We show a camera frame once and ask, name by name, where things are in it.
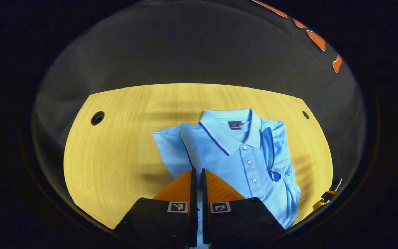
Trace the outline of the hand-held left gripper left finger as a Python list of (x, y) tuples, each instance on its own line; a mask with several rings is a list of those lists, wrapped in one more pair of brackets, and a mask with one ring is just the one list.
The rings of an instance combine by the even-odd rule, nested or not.
[(197, 179), (191, 169), (155, 197), (137, 199), (115, 235), (139, 248), (194, 248), (197, 227)]

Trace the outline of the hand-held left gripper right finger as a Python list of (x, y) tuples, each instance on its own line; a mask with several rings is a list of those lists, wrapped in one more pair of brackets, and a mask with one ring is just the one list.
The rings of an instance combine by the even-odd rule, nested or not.
[(258, 197), (243, 197), (213, 172), (201, 172), (203, 242), (209, 248), (267, 248), (286, 230)]

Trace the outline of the light blue T-shirt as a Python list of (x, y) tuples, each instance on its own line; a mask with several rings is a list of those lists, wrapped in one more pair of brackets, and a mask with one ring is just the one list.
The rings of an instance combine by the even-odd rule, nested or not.
[(216, 174), (244, 198), (257, 197), (284, 229), (300, 205), (286, 125), (259, 118), (253, 109), (204, 110), (199, 123), (153, 132), (172, 178), (195, 168)]

